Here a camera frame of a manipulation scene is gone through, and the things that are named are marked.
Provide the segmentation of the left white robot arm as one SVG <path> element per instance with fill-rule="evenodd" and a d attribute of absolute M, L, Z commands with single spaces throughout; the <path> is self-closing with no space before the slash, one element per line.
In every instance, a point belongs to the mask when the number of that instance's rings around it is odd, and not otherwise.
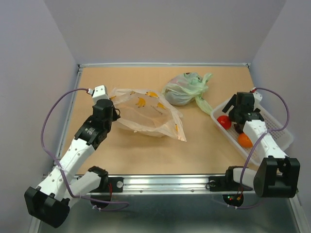
<path fill-rule="evenodd" d="M 29 214 L 54 228 L 64 223 L 70 208 L 84 195 L 93 190 L 111 190 L 108 172 L 97 166 L 69 184 L 84 161 L 106 139 L 112 122 L 120 117 L 110 99 L 98 100 L 92 108 L 92 115 L 75 134 L 59 164 L 36 188 L 29 187 L 24 194 Z"/>

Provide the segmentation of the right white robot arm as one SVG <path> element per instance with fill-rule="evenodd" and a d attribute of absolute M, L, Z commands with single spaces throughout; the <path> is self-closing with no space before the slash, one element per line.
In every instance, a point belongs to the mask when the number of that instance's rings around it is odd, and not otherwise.
<path fill-rule="evenodd" d="M 300 162 L 296 158 L 290 158 L 277 145 L 272 132 L 279 129 L 267 129 L 258 105 L 262 97 L 254 89 L 250 92 L 238 92 L 232 96 L 224 113 L 228 113 L 237 133 L 244 133 L 252 143 L 252 149 L 246 159 L 249 162 L 256 151 L 261 159 L 256 171 L 243 167 L 231 167 L 232 173 L 224 176 L 224 185 L 228 189 L 244 186 L 254 189 L 261 198 L 292 198 L 296 195 L 300 172 Z"/>

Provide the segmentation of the red yellow peach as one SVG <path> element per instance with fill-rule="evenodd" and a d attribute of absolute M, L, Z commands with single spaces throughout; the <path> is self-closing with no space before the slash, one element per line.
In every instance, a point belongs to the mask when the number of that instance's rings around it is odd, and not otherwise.
<path fill-rule="evenodd" d="M 226 116 L 226 115 L 219 116 L 217 118 L 217 121 L 225 130 L 230 129 L 230 127 L 232 125 L 232 122 L 229 119 L 229 116 Z"/>

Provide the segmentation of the orange fruit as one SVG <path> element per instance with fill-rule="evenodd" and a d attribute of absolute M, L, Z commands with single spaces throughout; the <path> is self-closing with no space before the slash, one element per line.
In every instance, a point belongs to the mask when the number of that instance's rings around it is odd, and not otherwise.
<path fill-rule="evenodd" d="M 244 148 L 252 148 L 253 143 L 245 133 L 241 133 L 237 139 L 238 144 Z"/>

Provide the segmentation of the white banana-print plastic bag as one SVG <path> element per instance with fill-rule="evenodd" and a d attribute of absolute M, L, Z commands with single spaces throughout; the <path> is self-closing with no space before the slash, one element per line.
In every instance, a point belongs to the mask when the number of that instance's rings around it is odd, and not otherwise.
<path fill-rule="evenodd" d="M 113 89 L 109 94 L 120 111 L 119 128 L 153 137 L 168 136 L 186 142 L 183 114 L 164 96 L 148 89 Z"/>

